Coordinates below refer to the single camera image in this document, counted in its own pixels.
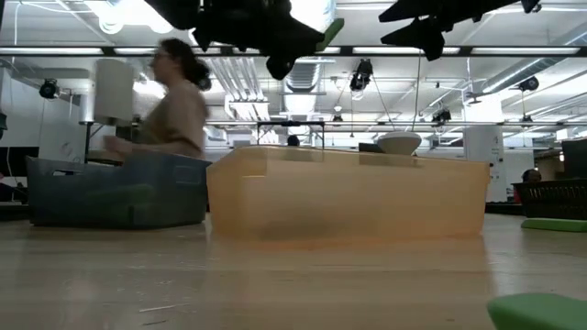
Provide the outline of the white dome lamp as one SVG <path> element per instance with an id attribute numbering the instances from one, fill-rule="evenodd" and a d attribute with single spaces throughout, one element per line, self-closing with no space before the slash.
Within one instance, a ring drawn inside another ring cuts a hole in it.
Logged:
<path id="1" fill-rule="evenodd" d="M 394 131 L 377 139 L 377 146 L 386 154 L 412 156 L 422 138 L 414 132 Z"/>

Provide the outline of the dark desk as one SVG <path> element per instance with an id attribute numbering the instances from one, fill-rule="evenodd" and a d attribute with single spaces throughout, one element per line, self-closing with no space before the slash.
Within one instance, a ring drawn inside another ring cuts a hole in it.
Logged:
<path id="1" fill-rule="evenodd" d="M 28 220 L 29 209 L 26 204 L 0 202 L 0 222 Z"/>

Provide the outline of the long ceiling light bar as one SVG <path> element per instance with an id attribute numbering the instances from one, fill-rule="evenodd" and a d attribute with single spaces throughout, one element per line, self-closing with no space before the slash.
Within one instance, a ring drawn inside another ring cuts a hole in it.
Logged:
<path id="1" fill-rule="evenodd" d="M 153 47 L 49 47 L 49 46 L 0 46 L 0 56 L 7 57 L 149 57 Z M 241 51 L 235 47 L 213 46 L 203 51 L 194 48 L 198 57 L 259 57 L 255 49 Z M 420 49 L 391 46 L 333 46 L 320 50 L 318 56 L 326 57 L 420 57 Z M 491 47 L 449 46 L 442 50 L 444 57 L 504 57 L 504 58 L 587 58 L 587 46 L 553 47 Z"/>

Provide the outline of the orange translucent plastic bin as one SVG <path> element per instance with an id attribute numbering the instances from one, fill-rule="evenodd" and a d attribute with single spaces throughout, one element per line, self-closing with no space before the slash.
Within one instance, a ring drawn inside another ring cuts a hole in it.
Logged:
<path id="1" fill-rule="evenodd" d="M 331 149 L 252 146 L 206 170 L 213 232 L 317 244 L 477 235 L 488 164 Z"/>

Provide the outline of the black monitor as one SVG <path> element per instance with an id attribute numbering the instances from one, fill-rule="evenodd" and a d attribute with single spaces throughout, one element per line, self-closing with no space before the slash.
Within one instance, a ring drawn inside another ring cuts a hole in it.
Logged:
<path id="1" fill-rule="evenodd" d="M 587 179 L 587 137 L 563 140 L 564 172 L 569 178 Z"/>
<path id="2" fill-rule="evenodd" d="M 39 147 L 0 147 L 0 173 L 5 177 L 26 177 L 27 157 L 38 155 Z"/>

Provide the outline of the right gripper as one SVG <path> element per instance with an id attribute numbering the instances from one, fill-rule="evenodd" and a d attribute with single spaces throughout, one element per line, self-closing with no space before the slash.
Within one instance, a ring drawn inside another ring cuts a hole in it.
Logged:
<path id="1" fill-rule="evenodd" d="M 399 21 L 430 16 L 439 18 L 442 32 L 450 32 L 461 21 L 479 22 L 484 14 L 516 2 L 521 3 L 526 14 L 541 9 L 540 0 L 397 0 L 379 14 L 378 19 Z M 408 26 L 381 37 L 381 43 L 422 50 L 428 61 L 434 61 L 441 57 L 445 46 L 439 29 L 429 19 L 414 19 Z"/>

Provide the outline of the black mesh basket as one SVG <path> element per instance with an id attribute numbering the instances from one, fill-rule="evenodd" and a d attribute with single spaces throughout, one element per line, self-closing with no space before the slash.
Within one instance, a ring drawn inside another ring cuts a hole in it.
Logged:
<path id="1" fill-rule="evenodd" d="M 515 183 L 529 218 L 587 221 L 587 179 Z"/>

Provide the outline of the green marker bottom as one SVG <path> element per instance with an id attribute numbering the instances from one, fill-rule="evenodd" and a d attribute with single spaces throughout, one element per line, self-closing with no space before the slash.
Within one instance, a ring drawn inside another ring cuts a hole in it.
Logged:
<path id="1" fill-rule="evenodd" d="M 587 301 L 553 293 L 497 297 L 487 311 L 496 330 L 587 330 Z"/>

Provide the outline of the white rectangular panel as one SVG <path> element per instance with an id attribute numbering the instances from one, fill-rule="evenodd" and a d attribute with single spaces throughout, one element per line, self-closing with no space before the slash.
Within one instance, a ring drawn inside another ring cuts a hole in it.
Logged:
<path id="1" fill-rule="evenodd" d="M 94 121 L 109 126 L 129 126 L 133 119 L 134 69 L 112 59 L 94 66 Z"/>

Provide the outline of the long metal rail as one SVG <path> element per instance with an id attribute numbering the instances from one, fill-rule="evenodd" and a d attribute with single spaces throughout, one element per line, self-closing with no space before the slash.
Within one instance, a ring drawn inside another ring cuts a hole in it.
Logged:
<path id="1" fill-rule="evenodd" d="M 206 126 L 213 127 L 255 127 L 258 121 L 207 121 Z M 324 121 L 326 127 L 587 127 L 587 121 L 533 121 L 533 122 L 467 122 L 448 121 Z"/>

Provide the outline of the slanted silver duct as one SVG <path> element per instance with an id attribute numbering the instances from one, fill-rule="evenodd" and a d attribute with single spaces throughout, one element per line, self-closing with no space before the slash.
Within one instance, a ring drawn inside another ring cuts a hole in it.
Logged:
<path id="1" fill-rule="evenodd" d="M 550 46 L 587 46 L 587 21 L 563 36 L 556 38 L 550 43 Z M 542 57 L 521 60 L 488 79 L 482 85 L 482 92 L 486 94 L 498 93 L 564 60 L 564 57 Z"/>

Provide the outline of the green marker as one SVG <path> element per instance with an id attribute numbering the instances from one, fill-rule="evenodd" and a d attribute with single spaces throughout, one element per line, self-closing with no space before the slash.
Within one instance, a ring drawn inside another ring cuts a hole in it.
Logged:
<path id="1" fill-rule="evenodd" d="M 345 20 L 343 18 L 336 18 L 324 32 L 324 39 L 316 44 L 316 52 L 324 51 L 344 25 Z"/>
<path id="2" fill-rule="evenodd" d="M 497 297 L 487 311 L 496 330 L 587 330 L 587 301 L 553 293 Z"/>

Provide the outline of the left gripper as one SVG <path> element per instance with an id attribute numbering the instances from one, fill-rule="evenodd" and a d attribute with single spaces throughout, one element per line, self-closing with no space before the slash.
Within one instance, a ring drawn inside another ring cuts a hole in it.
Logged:
<path id="1" fill-rule="evenodd" d="M 295 64 L 293 55 L 313 54 L 325 38 L 323 32 L 291 16 L 279 16 L 289 15 L 291 9 L 290 0 L 203 0 L 192 36 L 203 51 L 213 42 L 241 51 L 263 50 L 269 55 L 265 63 L 268 72 L 281 81 Z"/>

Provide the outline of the silver round ventilation duct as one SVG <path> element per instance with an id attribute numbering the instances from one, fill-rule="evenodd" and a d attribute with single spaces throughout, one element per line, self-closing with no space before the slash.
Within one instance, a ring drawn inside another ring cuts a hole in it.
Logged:
<path id="1" fill-rule="evenodd" d="M 325 32 L 336 17 L 336 0 L 291 0 L 293 18 Z M 311 93 L 318 86 L 321 64 L 295 64 L 283 79 L 285 93 Z"/>

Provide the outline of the black metal frame stand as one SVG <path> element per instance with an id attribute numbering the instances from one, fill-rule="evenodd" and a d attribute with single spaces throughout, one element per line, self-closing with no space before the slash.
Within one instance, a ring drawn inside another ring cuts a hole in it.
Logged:
<path id="1" fill-rule="evenodd" d="M 260 144 L 260 130 L 265 127 L 320 127 L 321 133 L 319 134 L 322 140 L 321 149 L 325 148 L 325 135 L 326 135 L 326 123 L 324 121 L 294 121 L 294 120 L 282 120 L 282 121 L 258 121 L 256 124 L 256 133 L 257 133 L 257 144 Z"/>

